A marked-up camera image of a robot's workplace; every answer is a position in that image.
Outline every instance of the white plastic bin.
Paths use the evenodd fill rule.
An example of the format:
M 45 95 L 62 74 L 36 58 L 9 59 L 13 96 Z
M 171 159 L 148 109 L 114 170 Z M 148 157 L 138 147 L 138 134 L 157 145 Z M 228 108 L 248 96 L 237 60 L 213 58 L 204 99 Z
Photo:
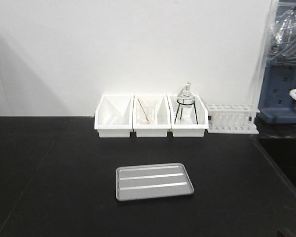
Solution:
M 259 111 L 252 105 L 208 104 L 209 133 L 258 134 L 254 124 Z
M 133 95 L 103 95 L 95 110 L 99 137 L 130 137 L 133 131 Z
M 133 111 L 137 137 L 166 137 L 171 128 L 166 95 L 135 95 Z
M 195 117 L 194 106 L 191 108 L 183 108 L 182 118 L 177 118 L 176 113 L 179 104 L 177 103 L 177 95 L 168 95 L 170 117 L 171 117 L 171 131 L 174 137 L 204 137 L 204 132 L 208 129 L 208 112 L 201 100 L 201 98 L 195 96 L 195 107 L 197 120 Z

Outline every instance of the plastic bag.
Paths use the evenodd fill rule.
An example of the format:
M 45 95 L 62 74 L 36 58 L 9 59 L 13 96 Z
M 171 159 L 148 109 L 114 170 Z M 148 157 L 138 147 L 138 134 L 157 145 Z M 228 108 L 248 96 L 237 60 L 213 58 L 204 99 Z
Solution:
M 278 7 L 267 65 L 296 67 L 296 5 Z

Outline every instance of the black countertop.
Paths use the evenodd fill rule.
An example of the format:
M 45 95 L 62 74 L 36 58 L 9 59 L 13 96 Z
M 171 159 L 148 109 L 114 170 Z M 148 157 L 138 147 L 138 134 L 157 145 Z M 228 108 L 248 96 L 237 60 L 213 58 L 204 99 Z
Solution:
M 185 197 L 119 202 L 119 166 L 183 163 Z M 296 234 L 296 193 L 252 135 L 99 138 L 93 118 L 0 118 L 0 237 Z

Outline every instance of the white wall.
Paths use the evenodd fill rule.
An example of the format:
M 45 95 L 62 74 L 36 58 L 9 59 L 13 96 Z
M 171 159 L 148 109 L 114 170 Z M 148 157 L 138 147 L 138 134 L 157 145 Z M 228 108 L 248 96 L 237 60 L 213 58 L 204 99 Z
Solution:
M 257 103 L 276 0 L 0 0 L 0 116 L 92 116 L 102 93 Z

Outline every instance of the gray tray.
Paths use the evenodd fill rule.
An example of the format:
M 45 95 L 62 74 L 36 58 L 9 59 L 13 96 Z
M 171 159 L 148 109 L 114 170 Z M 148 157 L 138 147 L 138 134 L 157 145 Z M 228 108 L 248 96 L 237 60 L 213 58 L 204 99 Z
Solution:
M 194 187 L 181 163 L 126 166 L 116 169 L 119 201 L 190 195 Z

